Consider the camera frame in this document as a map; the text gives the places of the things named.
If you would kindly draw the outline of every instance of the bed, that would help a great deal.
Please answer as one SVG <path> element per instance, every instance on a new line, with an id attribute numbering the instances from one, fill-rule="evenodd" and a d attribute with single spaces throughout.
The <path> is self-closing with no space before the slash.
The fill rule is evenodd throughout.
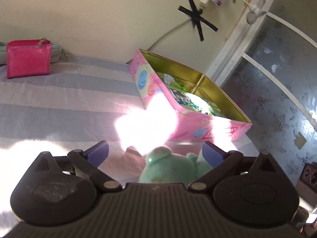
<path id="1" fill-rule="evenodd" d="M 70 56 L 69 62 L 52 64 L 50 75 L 10 80 L 6 66 L 0 66 L 0 237 L 17 223 L 10 208 L 12 190 L 42 151 L 66 155 L 101 140 L 109 143 L 108 158 L 117 159 L 128 146 L 141 154 L 163 143 L 180 154 L 200 150 L 200 142 L 157 141 L 155 128 L 140 128 L 144 113 L 127 64 Z M 258 155 L 247 136 L 217 145 Z M 107 164 L 100 169 L 106 172 Z"/>

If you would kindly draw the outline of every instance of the beige wall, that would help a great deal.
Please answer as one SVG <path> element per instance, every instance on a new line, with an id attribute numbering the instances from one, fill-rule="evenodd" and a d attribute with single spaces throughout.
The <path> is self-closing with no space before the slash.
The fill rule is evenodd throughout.
<path id="1" fill-rule="evenodd" d="M 204 10 L 219 28 L 215 33 L 202 24 L 204 42 L 187 24 L 153 52 L 205 72 L 244 8 L 239 0 L 227 1 L 220 10 Z M 137 48 L 147 49 L 187 19 L 179 5 L 190 8 L 188 0 L 1 0 L 0 40 L 47 37 L 74 54 L 127 62 Z"/>

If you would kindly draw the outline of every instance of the silver screw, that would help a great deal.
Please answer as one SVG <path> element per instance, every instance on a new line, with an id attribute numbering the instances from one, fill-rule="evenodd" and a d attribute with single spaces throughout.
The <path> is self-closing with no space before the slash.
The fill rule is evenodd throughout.
<path id="1" fill-rule="evenodd" d="M 104 182 L 103 186 L 106 188 L 106 189 L 116 189 L 120 186 L 120 183 L 118 183 L 117 181 L 106 181 Z"/>
<path id="2" fill-rule="evenodd" d="M 204 190 L 207 187 L 207 185 L 203 182 L 193 182 L 191 184 L 191 188 L 197 191 Z"/>

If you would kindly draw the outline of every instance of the ribbed black surface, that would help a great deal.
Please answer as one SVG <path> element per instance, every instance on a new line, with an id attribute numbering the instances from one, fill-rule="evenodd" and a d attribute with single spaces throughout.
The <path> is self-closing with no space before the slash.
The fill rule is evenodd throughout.
<path id="1" fill-rule="evenodd" d="M 84 218 L 58 227 L 20 223 L 7 236 L 28 238 L 149 238 L 149 237 L 302 237 L 285 225 L 251 229 L 221 216 L 205 195 L 183 185 L 129 184 L 120 193 L 106 194 Z"/>

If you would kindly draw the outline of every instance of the zipper pull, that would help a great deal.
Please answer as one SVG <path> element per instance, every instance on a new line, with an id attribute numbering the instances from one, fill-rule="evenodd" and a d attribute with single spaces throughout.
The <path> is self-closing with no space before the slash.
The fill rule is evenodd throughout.
<path id="1" fill-rule="evenodd" d="M 68 54 L 67 54 L 66 50 L 63 49 L 61 52 L 62 52 L 62 54 L 64 55 L 65 60 L 68 62 L 68 61 L 69 61 L 69 58 L 68 58 Z"/>

